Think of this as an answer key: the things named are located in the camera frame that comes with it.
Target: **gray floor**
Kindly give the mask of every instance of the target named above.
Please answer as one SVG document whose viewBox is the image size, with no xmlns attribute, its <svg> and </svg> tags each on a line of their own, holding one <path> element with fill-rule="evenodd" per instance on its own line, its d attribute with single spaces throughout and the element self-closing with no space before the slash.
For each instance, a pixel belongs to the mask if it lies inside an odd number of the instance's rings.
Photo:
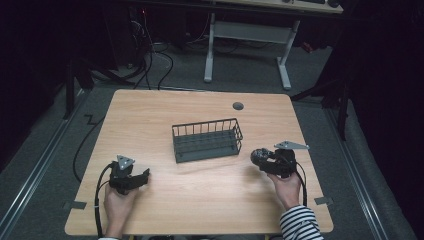
<svg viewBox="0 0 424 240">
<path fill-rule="evenodd" d="M 185 51 L 170 47 L 164 52 L 172 57 L 173 68 L 163 81 L 162 90 L 183 88 L 294 95 L 315 84 L 331 53 L 329 48 L 312 53 L 293 48 L 287 62 L 292 90 L 284 91 L 275 59 L 253 54 L 250 47 L 239 48 L 231 54 L 217 53 L 214 79 L 212 83 L 206 84 L 203 82 L 206 50 L 201 45 L 192 47 Z M 160 48 L 164 46 L 156 46 L 157 51 Z M 275 48 L 278 46 L 266 46 L 260 51 L 274 53 Z M 171 61 L 166 56 L 159 52 L 153 54 L 152 69 L 148 75 L 152 88 L 157 86 L 170 66 Z M 110 82 L 96 82 L 93 91 L 82 93 L 78 98 L 80 108 L 69 122 L 62 119 L 65 113 L 64 91 L 58 94 L 55 105 L 34 125 L 28 139 L 0 175 L 0 214 L 10 216 L 8 210 L 14 206 L 14 199 L 19 196 L 21 189 L 25 188 L 25 181 L 31 177 L 34 167 L 37 167 L 40 159 L 50 159 L 45 162 L 46 171 L 38 173 L 41 180 L 33 183 L 35 190 L 24 198 L 27 202 L 24 201 L 23 208 L 19 208 L 21 211 L 13 214 L 16 221 L 6 222 L 3 218 L 0 234 L 4 235 L 0 236 L 4 239 L 96 239 L 95 236 L 66 235 L 64 226 L 69 210 L 64 208 L 64 204 L 73 201 L 79 187 L 72 172 L 72 161 L 78 146 L 93 127 L 88 124 L 89 117 L 86 115 L 93 116 L 92 122 L 101 119 L 107 112 L 114 91 L 119 88 L 124 87 Z M 147 89 L 145 81 L 140 89 Z M 333 113 L 337 110 L 322 109 L 319 100 L 319 97 L 308 97 L 293 104 L 306 142 L 311 146 L 310 154 L 323 193 L 333 200 L 329 209 L 334 230 L 325 234 L 325 238 L 416 239 L 376 167 L 352 105 L 349 106 L 346 125 L 347 141 L 341 142 L 332 123 Z M 63 137 L 56 146 L 49 146 L 58 128 L 65 129 Z M 77 156 L 79 176 L 84 173 L 100 129 L 100 126 L 94 129 Z M 54 151 L 46 156 L 46 149 Z M 358 183 L 352 179 L 351 166 L 346 160 L 349 157 L 354 160 L 354 167 L 360 173 L 360 184 L 365 186 L 372 210 L 376 212 L 381 224 L 382 230 L 377 233 L 373 221 L 364 213 L 367 208 L 361 201 L 363 195 L 356 187 Z"/>
</svg>

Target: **black metal basket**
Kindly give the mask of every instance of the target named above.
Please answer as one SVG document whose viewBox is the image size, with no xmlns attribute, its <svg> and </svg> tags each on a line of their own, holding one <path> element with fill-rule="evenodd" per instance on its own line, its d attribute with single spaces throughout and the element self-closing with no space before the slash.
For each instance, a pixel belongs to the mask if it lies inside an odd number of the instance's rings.
<svg viewBox="0 0 424 240">
<path fill-rule="evenodd" d="M 172 125 L 177 163 L 237 155 L 243 135 L 236 118 Z"/>
</svg>

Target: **striped sleeve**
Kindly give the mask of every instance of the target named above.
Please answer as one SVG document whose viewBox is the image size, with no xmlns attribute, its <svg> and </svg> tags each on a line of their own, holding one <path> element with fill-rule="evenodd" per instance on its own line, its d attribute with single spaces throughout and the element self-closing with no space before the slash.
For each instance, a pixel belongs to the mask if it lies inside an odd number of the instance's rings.
<svg viewBox="0 0 424 240">
<path fill-rule="evenodd" d="M 324 239 L 314 212 L 302 205 L 291 208 L 281 216 L 280 228 L 284 240 Z"/>
</svg>

